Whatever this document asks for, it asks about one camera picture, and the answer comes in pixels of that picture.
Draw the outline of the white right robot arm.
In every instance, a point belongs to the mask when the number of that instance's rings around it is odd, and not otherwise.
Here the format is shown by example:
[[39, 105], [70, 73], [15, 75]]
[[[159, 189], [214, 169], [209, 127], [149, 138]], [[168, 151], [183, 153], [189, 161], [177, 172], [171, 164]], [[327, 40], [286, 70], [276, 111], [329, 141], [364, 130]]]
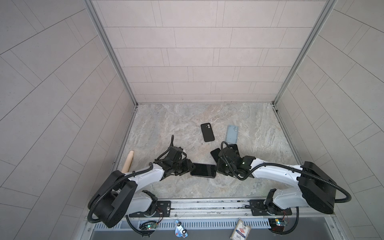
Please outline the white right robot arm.
[[259, 204], [252, 204], [253, 211], [265, 211], [269, 215], [290, 214], [292, 208], [311, 207], [323, 213], [333, 214], [336, 199], [335, 182], [312, 162], [304, 165], [273, 166], [253, 156], [240, 157], [235, 146], [211, 151], [218, 173], [236, 179], [248, 175], [251, 178], [269, 179], [289, 186], [288, 189], [271, 189]]

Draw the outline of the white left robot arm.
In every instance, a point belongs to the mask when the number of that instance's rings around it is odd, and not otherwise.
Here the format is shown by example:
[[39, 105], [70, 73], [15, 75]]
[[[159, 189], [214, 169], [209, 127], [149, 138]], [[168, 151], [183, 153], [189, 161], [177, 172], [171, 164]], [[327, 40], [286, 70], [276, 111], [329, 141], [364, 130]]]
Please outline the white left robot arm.
[[153, 212], [157, 198], [144, 188], [169, 176], [182, 176], [195, 168], [187, 158], [165, 158], [149, 163], [148, 168], [136, 172], [122, 173], [116, 170], [89, 201], [87, 221], [91, 224], [102, 222], [112, 228], [127, 214]]

